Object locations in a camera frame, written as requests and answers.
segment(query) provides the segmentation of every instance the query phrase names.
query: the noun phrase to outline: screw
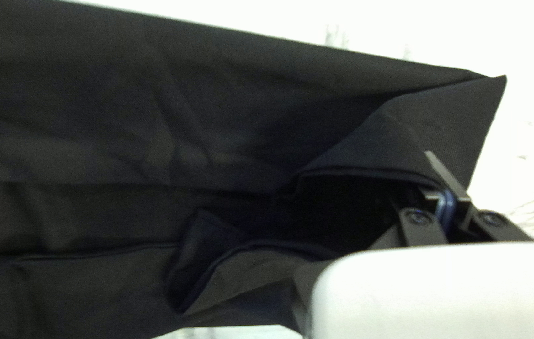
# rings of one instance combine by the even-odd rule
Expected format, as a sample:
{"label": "screw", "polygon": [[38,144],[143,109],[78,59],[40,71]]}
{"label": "screw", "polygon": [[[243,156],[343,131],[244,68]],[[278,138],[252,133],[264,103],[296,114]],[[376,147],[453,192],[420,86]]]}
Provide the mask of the screw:
{"label": "screw", "polygon": [[428,226],[432,223],[430,217],[418,209],[407,211],[405,217],[416,226]]}
{"label": "screw", "polygon": [[480,212],[481,219],[488,226],[503,227],[505,226],[505,220],[499,214],[495,212]]}

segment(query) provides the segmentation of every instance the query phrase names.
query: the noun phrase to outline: black metal bracket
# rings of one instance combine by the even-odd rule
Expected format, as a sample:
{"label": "black metal bracket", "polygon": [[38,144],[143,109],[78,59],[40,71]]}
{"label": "black metal bracket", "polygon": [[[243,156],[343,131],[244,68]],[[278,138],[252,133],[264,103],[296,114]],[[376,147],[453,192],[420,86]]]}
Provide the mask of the black metal bracket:
{"label": "black metal bracket", "polygon": [[[431,151],[425,152],[444,185],[443,191],[424,187],[406,189],[406,196],[391,196],[399,223],[384,232],[369,249],[405,246],[474,243],[489,241],[534,241],[504,215],[479,211],[466,189]],[[416,203],[420,191],[422,202]]]}

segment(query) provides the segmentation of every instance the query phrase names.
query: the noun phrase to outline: black nylon cover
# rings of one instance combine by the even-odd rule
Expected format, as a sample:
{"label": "black nylon cover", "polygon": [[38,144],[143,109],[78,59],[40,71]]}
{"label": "black nylon cover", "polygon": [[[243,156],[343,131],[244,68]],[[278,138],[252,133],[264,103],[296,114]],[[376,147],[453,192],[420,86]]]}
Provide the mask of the black nylon cover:
{"label": "black nylon cover", "polygon": [[293,329],[311,267],[468,185],[505,77],[51,0],[0,0],[0,338]]}

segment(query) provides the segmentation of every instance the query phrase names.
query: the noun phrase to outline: white marble surface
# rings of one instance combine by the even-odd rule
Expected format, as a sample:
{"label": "white marble surface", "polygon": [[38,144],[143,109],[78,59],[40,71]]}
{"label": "white marble surface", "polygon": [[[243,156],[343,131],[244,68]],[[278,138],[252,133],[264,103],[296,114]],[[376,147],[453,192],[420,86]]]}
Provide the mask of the white marble surface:
{"label": "white marble surface", "polygon": [[[91,0],[80,3],[432,65],[506,74],[469,193],[534,235],[534,1]],[[174,338],[298,338],[279,327],[185,329]]]}

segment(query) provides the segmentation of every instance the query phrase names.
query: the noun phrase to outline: black fabric bag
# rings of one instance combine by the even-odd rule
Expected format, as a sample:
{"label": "black fabric bag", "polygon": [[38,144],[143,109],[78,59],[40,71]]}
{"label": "black fabric bag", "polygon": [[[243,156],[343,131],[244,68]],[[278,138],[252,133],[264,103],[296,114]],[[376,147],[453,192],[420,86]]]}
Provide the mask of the black fabric bag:
{"label": "black fabric bag", "polygon": [[0,339],[282,324],[469,184],[504,77],[49,0],[0,0]]}

